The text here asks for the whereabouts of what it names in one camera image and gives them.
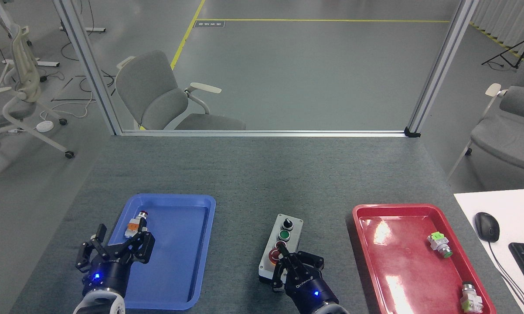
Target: green button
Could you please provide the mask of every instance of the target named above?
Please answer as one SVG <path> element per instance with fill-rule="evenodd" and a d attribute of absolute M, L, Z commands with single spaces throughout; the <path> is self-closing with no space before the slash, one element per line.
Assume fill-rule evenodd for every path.
<path fill-rule="evenodd" d="M 287 230 L 282 230 L 282 231 L 279 232 L 279 238 L 284 240 L 284 241 L 289 240 L 289 235 L 290 235 L 290 233 Z"/>

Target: floor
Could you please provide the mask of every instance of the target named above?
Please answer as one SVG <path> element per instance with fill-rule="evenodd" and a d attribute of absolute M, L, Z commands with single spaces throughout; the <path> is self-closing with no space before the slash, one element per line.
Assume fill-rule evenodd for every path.
<path fill-rule="evenodd" d="M 194 28 L 175 73 L 181 87 L 194 81 L 222 87 L 222 94 L 202 97 L 214 113 L 243 119 L 251 130 L 403 129 L 448 24 L 230 19 L 449 20 L 456 2 L 423 5 L 402 0 L 392 7 L 385 0 L 334 0 L 325 6 L 324 2 L 206 0 L 199 19 L 228 22 L 222 30 Z M 104 34 L 89 38 L 101 68 L 115 74 L 119 61 L 146 50 L 160 49 L 171 60 L 200 0 L 116 5 L 93 0 L 93 20 L 87 1 L 82 3 L 87 26 L 107 27 Z M 7 8 L 19 24 L 30 25 L 35 55 L 61 62 L 59 68 L 43 68 L 48 74 L 60 70 L 65 80 L 49 77 L 42 84 L 42 102 L 55 106 L 64 102 L 57 99 L 89 99 L 90 93 L 78 85 L 83 79 L 78 77 L 82 75 L 79 63 L 61 55 L 68 39 L 58 30 L 51 1 L 14 2 Z M 170 19 L 167 12 L 172 12 Z M 42 18 L 36 22 L 35 16 Z M 6 55 L 7 44 L 0 28 L 0 47 Z M 445 171 L 489 101 L 485 89 L 493 82 L 508 86 L 515 76 L 512 71 L 480 65 L 501 51 L 485 35 L 468 28 L 422 130 L 429 153 Z M 75 58 L 70 45 L 63 53 Z M 86 82 L 82 88 L 88 88 Z M 133 128 L 116 93 L 113 100 L 123 126 Z M 84 113 L 83 105 L 62 108 Z M 76 152 L 72 160 L 28 134 L 0 138 L 0 314 L 9 312 L 109 137 L 93 104 L 86 118 L 67 119 L 68 125 L 56 125 L 48 135 Z M 27 120 L 39 121 L 37 114 Z M 455 193 L 524 188 L 524 171 L 475 149 L 449 182 Z"/>

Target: blue tray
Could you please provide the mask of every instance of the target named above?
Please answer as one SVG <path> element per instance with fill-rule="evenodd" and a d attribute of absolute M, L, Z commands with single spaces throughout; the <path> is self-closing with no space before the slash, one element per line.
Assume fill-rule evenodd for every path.
<path fill-rule="evenodd" d="M 127 201 L 109 245 L 126 241 L 126 226 L 140 211 L 148 212 L 156 238 L 150 262 L 132 264 L 127 308 L 186 310 L 198 302 L 215 209 L 209 195 L 138 194 Z"/>

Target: computer mouse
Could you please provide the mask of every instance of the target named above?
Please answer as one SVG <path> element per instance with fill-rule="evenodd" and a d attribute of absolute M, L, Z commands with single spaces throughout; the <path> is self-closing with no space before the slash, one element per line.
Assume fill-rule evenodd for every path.
<path fill-rule="evenodd" d="M 500 236 L 499 222 L 495 217 L 485 212 L 475 214 L 475 229 L 479 239 L 487 242 L 497 242 Z"/>

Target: red button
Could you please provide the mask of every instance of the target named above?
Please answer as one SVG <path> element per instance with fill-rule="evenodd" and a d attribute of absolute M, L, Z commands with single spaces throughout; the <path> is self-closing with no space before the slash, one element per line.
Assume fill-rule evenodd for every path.
<path fill-rule="evenodd" d="M 268 258 L 270 258 L 270 262 L 272 262 L 273 264 L 277 263 L 279 261 L 278 249 L 272 249 L 268 254 Z"/>
<path fill-rule="evenodd" d="M 276 248 L 276 249 L 278 248 L 278 243 L 283 244 L 287 248 L 287 243 L 285 241 L 278 241 L 278 242 L 276 242 L 276 244 L 274 245 L 274 248 Z"/>

